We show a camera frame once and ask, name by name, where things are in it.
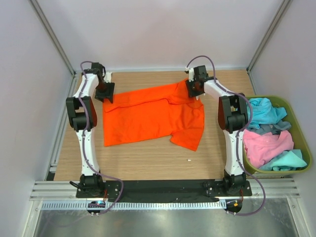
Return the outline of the orange t-shirt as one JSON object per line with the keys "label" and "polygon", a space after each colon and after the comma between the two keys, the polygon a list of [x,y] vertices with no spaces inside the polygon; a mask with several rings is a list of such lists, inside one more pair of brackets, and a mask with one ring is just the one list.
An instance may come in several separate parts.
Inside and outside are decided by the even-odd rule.
{"label": "orange t-shirt", "polygon": [[184,81],[116,94],[102,110],[106,147],[170,136],[196,151],[204,131],[203,103],[188,96]]}

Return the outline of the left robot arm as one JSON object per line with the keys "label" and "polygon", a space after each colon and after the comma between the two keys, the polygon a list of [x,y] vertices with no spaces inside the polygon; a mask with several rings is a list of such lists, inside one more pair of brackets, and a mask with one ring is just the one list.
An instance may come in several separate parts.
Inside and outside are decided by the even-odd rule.
{"label": "left robot arm", "polygon": [[90,68],[81,70],[82,81],[78,90],[66,99],[69,124],[78,138],[82,161],[79,182],[70,182],[77,189],[78,198],[99,198],[105,193],[95,151],[94,133],[98,120],[92,96],[100,102],[114,101],[112,73],[99,62],[90,63]]}

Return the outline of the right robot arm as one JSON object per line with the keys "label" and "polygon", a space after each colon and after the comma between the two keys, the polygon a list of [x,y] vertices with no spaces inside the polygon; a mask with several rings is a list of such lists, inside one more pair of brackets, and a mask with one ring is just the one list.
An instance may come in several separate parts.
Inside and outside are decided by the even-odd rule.
{"label": "right robot arm", "polygon": [[248,123],[245,97],[224,87],[216,77],[209,76],[206,66],[186,68],[188,96],[196,98],[202,94],[218,101],[218,124],[223,130],[226,142],[226,165],[223,177],[223,191],[233,196],[246,185],[246,173],[242,160],[243,129]]}

